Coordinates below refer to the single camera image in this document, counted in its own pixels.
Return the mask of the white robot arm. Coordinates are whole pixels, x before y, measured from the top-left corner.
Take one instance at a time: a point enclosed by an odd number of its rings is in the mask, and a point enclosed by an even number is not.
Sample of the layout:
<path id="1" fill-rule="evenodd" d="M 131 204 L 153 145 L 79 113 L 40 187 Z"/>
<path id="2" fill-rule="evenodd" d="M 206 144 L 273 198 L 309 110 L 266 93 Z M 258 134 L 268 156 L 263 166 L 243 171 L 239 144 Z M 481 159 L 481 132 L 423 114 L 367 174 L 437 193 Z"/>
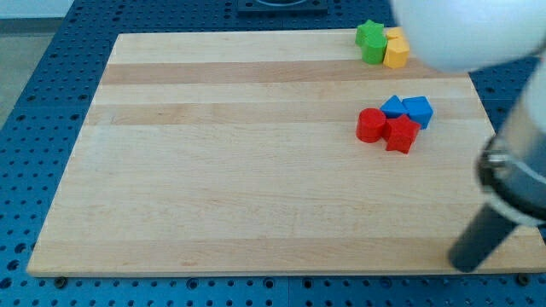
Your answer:
<path id="1" fill-rule="evenodd" d="M 441 72 L 474 72 L 545 53 L 543 0 L 392 0 L 413 53 Z M 518 224 L 545 223 L 545 65 L 530 77 L 491 142 L 506 157 L 488 206 Z"/>

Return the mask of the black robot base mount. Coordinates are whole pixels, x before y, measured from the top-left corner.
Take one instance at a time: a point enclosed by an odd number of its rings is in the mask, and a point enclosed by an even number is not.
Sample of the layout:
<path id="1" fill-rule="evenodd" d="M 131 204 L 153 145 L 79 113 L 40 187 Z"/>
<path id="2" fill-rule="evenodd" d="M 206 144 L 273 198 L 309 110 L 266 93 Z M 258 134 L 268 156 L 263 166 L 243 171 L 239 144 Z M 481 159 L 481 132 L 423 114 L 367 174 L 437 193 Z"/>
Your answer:
<path id="1" fill-rule="evenodd" d="M 236 0 L 238 14 L 326 14 L 327 0 Z"/>

